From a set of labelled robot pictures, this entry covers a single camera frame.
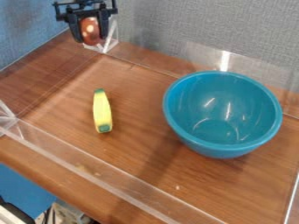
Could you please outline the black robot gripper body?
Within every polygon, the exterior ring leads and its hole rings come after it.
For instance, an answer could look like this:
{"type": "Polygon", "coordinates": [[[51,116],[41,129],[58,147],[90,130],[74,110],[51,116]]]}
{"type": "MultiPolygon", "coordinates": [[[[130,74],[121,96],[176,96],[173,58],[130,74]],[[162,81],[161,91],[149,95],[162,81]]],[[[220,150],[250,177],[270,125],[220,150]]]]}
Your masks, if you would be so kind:
{"type": "Polygon", "coordinates": [[[106,11],[107,15],[117,14],[115,0],[54,0],[51,3],[55,20],[67,21],[67,15],[78,18],[94,17],[98,11],[106,11]]]}

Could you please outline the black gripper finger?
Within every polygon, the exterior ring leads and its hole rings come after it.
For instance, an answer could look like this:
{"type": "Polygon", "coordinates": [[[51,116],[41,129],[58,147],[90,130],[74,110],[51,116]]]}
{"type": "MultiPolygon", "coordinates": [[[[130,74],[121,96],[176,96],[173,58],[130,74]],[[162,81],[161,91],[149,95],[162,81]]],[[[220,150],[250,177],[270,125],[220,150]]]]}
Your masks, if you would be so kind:
{"type": "Polygon", "coordinates": [[[99,26],[99,37],[102,39],[106,38],[107,36],[107,11],[106,10],[99,10],[98,11],[98,26],[99,26]]]}
{"type": "Polygon", "coordinates": [[[67,13],[66,14],[66,22],[69,24],[69,30],[70,30],[70,34],[74,38],[74,40],[81,43],[82,42],[82,37],[81,37],[81,33],[79,33],[79,23],[78,23],[78,18],[74,14],[67,13]]]}

